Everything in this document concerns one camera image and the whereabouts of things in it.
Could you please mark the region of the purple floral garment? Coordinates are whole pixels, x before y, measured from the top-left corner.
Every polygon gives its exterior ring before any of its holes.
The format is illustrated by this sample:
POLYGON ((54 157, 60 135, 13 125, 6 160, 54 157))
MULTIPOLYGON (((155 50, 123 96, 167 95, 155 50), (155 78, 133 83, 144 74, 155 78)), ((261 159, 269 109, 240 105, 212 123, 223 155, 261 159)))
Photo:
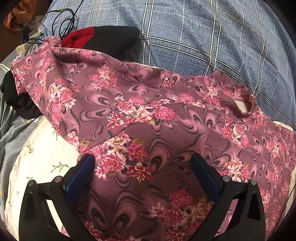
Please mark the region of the purple floral garment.
POLYGON ((71 209, 94 240, 188 240, 214 209, 205 161, 231 183, 255 181, 270 238, 295 168, 295 134, 222 71, 180 75, 66 48, 49 37, 11 63, 53 128, 95 164, 71 209))

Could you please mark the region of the cream leaf-print pillow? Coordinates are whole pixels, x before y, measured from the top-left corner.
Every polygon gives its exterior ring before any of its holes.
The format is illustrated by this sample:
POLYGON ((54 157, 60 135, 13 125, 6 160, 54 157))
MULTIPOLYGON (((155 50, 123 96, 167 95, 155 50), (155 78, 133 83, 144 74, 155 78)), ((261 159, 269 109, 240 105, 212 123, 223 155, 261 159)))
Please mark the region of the cream leaf-print pillow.
POLYGON ((64 176, 76 165, 79 153, 65 141, 43 117, 22 147, 9 176, 4 220, 9 232, 18 240, 23 195, 30 180, 37 183, 64 176))

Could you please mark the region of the black and red garment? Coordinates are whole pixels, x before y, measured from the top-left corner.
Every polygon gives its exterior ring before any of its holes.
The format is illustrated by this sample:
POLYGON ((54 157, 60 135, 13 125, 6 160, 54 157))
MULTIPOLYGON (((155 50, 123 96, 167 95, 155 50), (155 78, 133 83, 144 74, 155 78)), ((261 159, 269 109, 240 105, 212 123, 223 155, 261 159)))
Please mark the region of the black and red garment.
MULTIPOLYGON (((116 59, 123 59, 125 50, 136 44, 139 29, 127 26, 89 27, 70 33, 61 41, 61 46, 104 52, 116 59)), ((9 106, 26 120, 42 115, 29 94, 18 95, 13 74, 8 71, 1 83, 1 103, 9 106)))

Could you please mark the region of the blue plaid quilt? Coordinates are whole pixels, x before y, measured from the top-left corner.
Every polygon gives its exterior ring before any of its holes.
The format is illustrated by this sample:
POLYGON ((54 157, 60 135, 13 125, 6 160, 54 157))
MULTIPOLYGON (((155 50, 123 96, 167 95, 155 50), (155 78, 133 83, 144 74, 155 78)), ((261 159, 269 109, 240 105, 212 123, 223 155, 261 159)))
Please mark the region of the blue plaid quilt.
POLYGON ((45 36, 74 28, 132 26, 128 57, 186 75, 218 69, 244 84, 273 121, 295 127, 295 45, 263 1, 53 1, 45 36))

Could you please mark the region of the orange cloth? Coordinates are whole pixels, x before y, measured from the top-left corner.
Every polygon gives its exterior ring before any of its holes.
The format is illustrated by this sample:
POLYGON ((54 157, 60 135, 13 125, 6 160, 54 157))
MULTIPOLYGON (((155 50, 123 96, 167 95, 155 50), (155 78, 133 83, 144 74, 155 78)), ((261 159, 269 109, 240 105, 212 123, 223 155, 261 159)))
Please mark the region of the orange cloth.
POLYGON ((32 20, 36 7, 36 0, 20 1, 4 19, 3 25, 11 31, 23 29, 32 20))

